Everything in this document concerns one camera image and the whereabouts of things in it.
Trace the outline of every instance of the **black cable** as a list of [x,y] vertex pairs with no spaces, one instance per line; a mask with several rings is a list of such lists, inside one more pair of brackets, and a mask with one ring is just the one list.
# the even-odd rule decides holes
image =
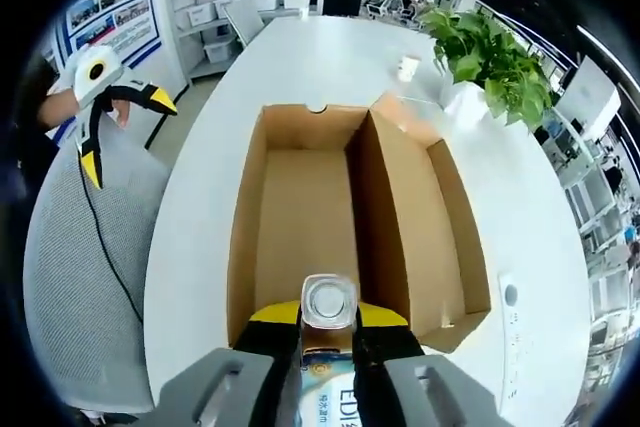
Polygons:
[[80,169],[80,178],[82,179],[82,189],[84,190],[84,196],[87,199],[89,208],[91,209],[91,214],[93,214],[93,220],[96,224],[96,232],[98,234],[98,240],[100,241],[100,246],[102,247],[102,252],[104,253],[104,257],[105,259],[107,259],[107,263],[109,264],[109,268],[111,269],[111,272],[113,272],[113,275],[116,277],[118,283],[120,284],[120,287],[122,287],[123,292],[127,296],[127,299],[129,300],[129,304],[131,304],[131,308],[133,309],[133,312],[136,314],[138,321],[140,322],[140,324],[144,324],[144,322],[142,321],[142,315],[140,315],[140,312],[138,312],[138,309],[136,309],[136,306],[133,303],[133,298],[131,297],[131,293],[129,292],[127,287],[124,285],[124,282],[120,277],[120,274],[118,274],[118,272],[116,271],[116,268],[113,265],[111,257],[107,252],[107,246],[104,243],[104,239],[102,238],[102,231],[100,230],[100,222],[98,221],[98,214],[96,213],[96,209],[93,206],[93,202],[91,202],[91,197],[89,197],[89,190],[87,190],[87,181],[85,180],[84,173],[82,171],[82,160],[80,159],[80,152],[78,152],[78,168]]

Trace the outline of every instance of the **computer monitor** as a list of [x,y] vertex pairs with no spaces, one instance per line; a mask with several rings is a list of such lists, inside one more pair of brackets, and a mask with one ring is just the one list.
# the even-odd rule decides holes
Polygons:
[[362,0],[324,0],[323,15],[357,17]]

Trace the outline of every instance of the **floor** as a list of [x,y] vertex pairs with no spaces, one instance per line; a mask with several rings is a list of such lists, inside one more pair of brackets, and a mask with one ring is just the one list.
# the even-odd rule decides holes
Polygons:
[[169,168],[175,165],[191,126],[221,78],[222,76],[206,77],[194,83],[178,100],[178,115],[167,118],[151,143],[149,152]]

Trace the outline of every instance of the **white cup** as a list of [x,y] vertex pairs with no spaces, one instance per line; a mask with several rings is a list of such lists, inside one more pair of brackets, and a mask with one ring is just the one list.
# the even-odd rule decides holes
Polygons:
[[398,66],[398,80],[401,82],[411,82],[413,76],[420,65],[420,57],[415,55],[405,55]]

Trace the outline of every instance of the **white vase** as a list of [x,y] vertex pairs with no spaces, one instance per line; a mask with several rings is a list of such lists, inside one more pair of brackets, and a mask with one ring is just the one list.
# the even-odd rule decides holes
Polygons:
[[456,126],[463,130],[475,128],[489,112],[484,90],[472,82],[454,84],[448,70],[443,76],[440,105]]

